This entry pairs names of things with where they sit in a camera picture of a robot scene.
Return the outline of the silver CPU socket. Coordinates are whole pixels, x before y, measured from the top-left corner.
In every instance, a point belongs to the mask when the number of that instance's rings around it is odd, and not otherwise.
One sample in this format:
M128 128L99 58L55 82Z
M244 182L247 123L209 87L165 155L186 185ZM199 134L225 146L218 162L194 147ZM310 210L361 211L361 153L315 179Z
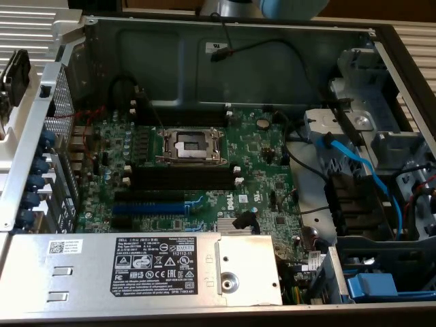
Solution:
M168 166L224 166L222 141L225 134L215 127L167 128L157 134L162 139L156 162Z

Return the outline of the green Dell motherboard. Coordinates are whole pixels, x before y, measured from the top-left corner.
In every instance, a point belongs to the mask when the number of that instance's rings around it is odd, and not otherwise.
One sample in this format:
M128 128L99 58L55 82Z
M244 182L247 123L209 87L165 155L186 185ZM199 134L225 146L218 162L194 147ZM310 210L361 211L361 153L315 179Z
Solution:
M270 129L259 130L258 119L268 119ZM275 254L288 265L307 263L302 237L298 192L290 170L290 156L283 143L284 124L279 116L259 109L231 110L223 125L205 126L164 119L167 128L215 127L225 134L222 141L226 165L235 165L237 188L233 190L182 191L185 201L199 201L188 215L126 215L133 218L132 230L110 227L112 208L117 204L157 202L115 202L114 193L130 190L122 184L123 173L131 164L167 166L156 162L161 152L162 131L156 121L141 125L113 116L95 125L91 157L78 173L81 204L76 219L78 233L109 232L218 232L217 219L235 220L241 213L255 214L258 228L247 227L234 235L267 235L272 238Z

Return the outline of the silver finned chipset heatsink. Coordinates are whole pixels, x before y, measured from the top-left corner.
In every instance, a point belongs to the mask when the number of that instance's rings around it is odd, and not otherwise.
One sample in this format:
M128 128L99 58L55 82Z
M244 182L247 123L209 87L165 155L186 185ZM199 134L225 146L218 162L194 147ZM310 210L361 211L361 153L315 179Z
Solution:
M233 219L218 218L217 219L217 231L222 234L238 234L240 230L236 229L233 225Z

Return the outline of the long black expansion slot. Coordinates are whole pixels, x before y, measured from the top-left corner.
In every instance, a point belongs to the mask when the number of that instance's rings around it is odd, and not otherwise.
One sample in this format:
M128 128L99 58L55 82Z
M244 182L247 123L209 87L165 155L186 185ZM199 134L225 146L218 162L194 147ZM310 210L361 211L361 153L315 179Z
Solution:
M115 202L184 202L182 191L117 191Z

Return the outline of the thin metal locking lever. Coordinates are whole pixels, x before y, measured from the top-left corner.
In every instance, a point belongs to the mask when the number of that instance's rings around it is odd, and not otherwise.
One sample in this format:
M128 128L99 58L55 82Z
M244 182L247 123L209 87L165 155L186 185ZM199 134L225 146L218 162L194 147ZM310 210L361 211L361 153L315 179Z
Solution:
M153 111L153 115L154 115L156 121L159 123L159 126L161 127L162 132L164 133L164 130L165 130L164 124L162 123L162 121L161 121L161 119L160 119L160 117L159 117L159 115L157 113L157 110L155 109L155 107L154 107L151 99L147 95L146 91L144 92L144 96L146 98L146 101L147 101L147 104L148 104L149 108Z

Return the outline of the blue expansion slot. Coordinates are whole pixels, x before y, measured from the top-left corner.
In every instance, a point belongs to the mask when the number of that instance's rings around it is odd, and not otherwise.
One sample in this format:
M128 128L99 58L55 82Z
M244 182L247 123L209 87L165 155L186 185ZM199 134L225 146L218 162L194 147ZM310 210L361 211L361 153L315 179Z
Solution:
M112 208L113 215L188 215L190 209L200 202L158 202L142 204L117 204Z

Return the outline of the grey open PC case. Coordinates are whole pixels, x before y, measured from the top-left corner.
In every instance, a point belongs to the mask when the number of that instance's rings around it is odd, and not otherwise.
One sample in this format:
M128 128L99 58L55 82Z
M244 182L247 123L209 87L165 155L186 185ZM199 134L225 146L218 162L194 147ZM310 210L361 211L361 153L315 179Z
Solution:
M36 70L40 85L31 105L9 172L0 174L0 273L14 236L79 234L156 234L188 232L78 233L81 195L78 173L91 157L71 153L73 128L93 126L119 116L147 125L136 100L228 102L233 110L259 109L279 116L283 143L298 192L307 263L288 265L274 251L282 303L250 307L194 307L122 311L5 311L0 325L22 322L160 322L199 320L213 326L252 321L265 327L320 327L335 317L347 325L376 325L387 316L406 316L431 325L436 301L356 303L346 281L358 273L390 273L399 292L436 291L436 237L375 241L338 236L324 187L328 176L309 139L305 113L332 101L329 81L339 75L344 50L379 44L399 75L408 121L436 141L436 97L400 37L389 25L332 22L266 22L259 19L124 14L58 16L51 59ZM229 48L205 53L206 42ZM55 146L38 145L43 130L57 136ZM50 164L46 184L34 192L33 226L16 224L22 195L35 157Z

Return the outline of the short black expansion slot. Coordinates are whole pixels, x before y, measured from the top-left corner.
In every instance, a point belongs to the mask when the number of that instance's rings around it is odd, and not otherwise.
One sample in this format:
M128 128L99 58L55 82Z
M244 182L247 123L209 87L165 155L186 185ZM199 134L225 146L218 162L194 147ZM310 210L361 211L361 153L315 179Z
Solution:
M114 230L132 230L133 225L133 218L130 216L116 215L110 220L110 227Z

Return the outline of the white case sticker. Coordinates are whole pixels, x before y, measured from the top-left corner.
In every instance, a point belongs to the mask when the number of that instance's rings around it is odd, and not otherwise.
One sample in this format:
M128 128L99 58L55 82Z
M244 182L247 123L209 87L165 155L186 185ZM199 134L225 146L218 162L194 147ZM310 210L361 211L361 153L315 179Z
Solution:
M219 50L229 48L228 43L219 43L219 42L206 42L205 43L205 53L206 54L213 54Z

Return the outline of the black printed rating label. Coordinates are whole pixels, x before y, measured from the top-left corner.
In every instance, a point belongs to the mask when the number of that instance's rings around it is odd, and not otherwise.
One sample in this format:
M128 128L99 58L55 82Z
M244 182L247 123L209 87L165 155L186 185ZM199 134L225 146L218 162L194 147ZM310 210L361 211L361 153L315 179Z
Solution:
M197 238L117 238L110 291L116 297L196 295Z

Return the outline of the large silver port block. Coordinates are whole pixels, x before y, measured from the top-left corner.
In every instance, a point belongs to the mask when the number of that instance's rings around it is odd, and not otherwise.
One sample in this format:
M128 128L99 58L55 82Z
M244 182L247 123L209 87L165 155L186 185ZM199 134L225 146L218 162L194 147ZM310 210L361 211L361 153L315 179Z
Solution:
M68 149L71 153L88 153L88 138L86 136L84 138L82 138L81 136L73 136L69 142Z
M84 125L78 125L73 128L72 135L73 137L93 137L94 131L93 126L84 126Z

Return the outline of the grey metal disk bay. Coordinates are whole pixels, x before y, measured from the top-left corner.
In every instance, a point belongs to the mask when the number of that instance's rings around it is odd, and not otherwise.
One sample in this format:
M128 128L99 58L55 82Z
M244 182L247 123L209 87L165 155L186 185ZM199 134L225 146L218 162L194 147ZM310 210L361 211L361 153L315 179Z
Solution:
M332 101L305 113L309 139L330 178L373 180L384 208L387 240L436 237L436 141L413 126L399 75L379 45L344 50Z

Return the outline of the silver power supply unit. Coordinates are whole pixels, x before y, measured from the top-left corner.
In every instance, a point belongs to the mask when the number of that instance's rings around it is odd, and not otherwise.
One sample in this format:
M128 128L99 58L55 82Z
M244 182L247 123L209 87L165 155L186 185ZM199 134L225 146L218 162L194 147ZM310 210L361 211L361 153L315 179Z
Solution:
M198 293L116 297L110 291L116 239L195 236ZM50 240L82 239L80 254L48 254ZM130 311L250 307L282 303L269 236L217 232L14 236L0 273L5 311Z

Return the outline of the blue slot retention clip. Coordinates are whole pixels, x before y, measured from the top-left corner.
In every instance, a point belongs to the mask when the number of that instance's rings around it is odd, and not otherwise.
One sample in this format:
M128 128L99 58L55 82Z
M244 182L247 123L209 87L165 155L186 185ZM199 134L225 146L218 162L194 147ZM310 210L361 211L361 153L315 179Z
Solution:
M27 177L25 189L27 191L36 192L39 189L43 189L46 184L45 179L37 174L30 174Z
M50 130L43 130L40 134L38 145L43 149L51 149L55 146L57 136Z
M32 209L40 205L40 195L30 191L26 191L22 195L20 207L25 209Z
M21 209L16 218L16 224L22 226L33 226L35 222L35 215L33 211Z
M50 164L46 161L45 157L35 157L31 164L32 174L46 174L50 169Z

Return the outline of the white QR code sticker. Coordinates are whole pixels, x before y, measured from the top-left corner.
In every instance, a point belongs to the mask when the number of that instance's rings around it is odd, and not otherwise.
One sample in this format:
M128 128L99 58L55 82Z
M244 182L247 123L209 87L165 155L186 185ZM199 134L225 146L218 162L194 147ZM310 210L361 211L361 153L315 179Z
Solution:
M50 240L48 243L48 254L80 254L82 253L83 240Z

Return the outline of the blue plastic disk caddy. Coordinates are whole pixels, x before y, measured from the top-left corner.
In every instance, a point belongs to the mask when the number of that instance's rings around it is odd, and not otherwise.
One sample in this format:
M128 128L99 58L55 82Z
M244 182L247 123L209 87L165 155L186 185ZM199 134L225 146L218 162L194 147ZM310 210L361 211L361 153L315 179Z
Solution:
M399 292L390 273L358 273L346 284L356 303L436 301L436 291Z

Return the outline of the black upright computer part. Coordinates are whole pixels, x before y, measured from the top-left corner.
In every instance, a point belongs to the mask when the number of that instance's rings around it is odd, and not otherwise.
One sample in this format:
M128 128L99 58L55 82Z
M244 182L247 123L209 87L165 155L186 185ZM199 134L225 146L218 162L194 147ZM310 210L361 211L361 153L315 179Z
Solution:
M31 64L28 51L15 50L0 74L0 116L8 115L19 106L29 85Z

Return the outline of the black plastic bracket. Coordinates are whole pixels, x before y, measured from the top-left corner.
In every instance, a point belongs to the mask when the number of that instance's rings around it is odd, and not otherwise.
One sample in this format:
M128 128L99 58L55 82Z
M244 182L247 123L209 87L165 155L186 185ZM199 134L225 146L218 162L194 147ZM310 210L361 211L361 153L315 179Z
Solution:
M338 236L361 236L375 241L391 238L384 208L371 178L334 173L324 192Z

